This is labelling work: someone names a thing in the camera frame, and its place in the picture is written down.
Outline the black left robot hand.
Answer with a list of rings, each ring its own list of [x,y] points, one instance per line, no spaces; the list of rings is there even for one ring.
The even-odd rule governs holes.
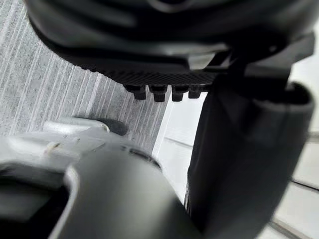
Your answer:
[[[253,239],[296,168],[315,102],[289,82],[314,52],[316,0],[27,0],[37,36],[73,65],[156,102],[207,92],[185,207],[209,239]]]

